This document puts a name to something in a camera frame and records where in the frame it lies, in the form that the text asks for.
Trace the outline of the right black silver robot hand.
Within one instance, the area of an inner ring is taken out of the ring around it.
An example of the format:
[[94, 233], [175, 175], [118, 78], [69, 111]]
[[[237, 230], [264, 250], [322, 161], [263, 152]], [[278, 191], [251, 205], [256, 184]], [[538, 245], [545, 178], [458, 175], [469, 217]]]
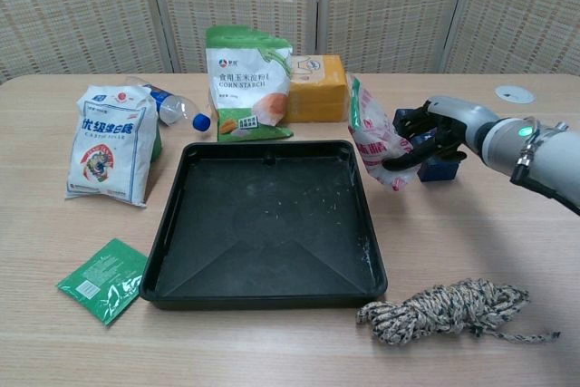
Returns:
[[481, 148], [479, 133], [490, 129], [499, 117], [490, 109], [473, 102], [449, 96], [429, 98], [419, 108], [407, 111], [395, 123], [399, 136], [413, 140], [421, 134], [435, 131], [430, 139], [412, 151], [382, 161], [390, 171], [410, 169], [433, 157], [443, 160], [463, 160], [462, 145], [478, 154]]

